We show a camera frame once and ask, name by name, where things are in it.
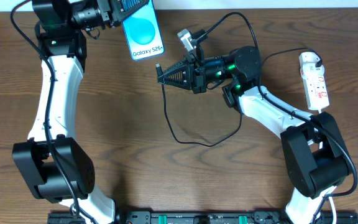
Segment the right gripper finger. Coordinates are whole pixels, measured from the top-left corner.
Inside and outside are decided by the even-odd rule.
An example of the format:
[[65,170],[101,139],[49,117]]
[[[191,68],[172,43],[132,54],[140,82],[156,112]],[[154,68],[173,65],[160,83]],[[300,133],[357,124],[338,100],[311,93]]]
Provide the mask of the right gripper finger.
[[158,78],[158,82],[164,85],[175,86],[185,90],[191,89],[191,82],[186,75],[164,75]]
[[155,65],[158,82],[188,82],[191,78],[191,63],[186,59],[174,63],[163,70],[158,63]]

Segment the blue Galaxy smartphone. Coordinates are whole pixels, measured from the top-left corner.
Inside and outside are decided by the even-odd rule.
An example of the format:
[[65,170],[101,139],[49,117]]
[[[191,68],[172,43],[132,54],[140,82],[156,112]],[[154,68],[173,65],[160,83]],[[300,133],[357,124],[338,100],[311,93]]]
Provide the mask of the blue Galaxy smartphone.
[[133,60],[163,54],[165,49],[153,1],[123,22],[124,33]]

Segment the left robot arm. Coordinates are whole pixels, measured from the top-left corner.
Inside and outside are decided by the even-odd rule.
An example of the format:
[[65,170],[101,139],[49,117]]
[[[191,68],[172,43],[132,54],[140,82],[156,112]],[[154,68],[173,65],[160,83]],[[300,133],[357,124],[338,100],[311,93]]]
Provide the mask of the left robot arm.
[[124,223],[96,185],[94,165],[76,141],[75,114],[92,30],[117,27],[146,1],[32,0],[38,17],[31,46],[42,61],[42,89],[32,129],[12,158],[32,195],[69,208],[54,223]]

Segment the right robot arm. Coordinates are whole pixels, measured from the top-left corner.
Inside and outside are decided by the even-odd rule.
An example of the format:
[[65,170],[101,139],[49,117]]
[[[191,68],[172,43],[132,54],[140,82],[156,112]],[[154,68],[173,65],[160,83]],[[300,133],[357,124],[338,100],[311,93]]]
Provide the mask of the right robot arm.
[[156,66],[157,81],[193,93],[204,93],[210,83],[230,80],[223,98],[241,116],[248,116],[279,137],[287,173],[294,186],[284,210],[289,223],[322,220],[325,201],[346,196],[358,184],[356,167],[329,113],[317,115],[298,110],[261,84],[262,61],[254,46],[227,55],[205,58],[200,47],[166,70]]

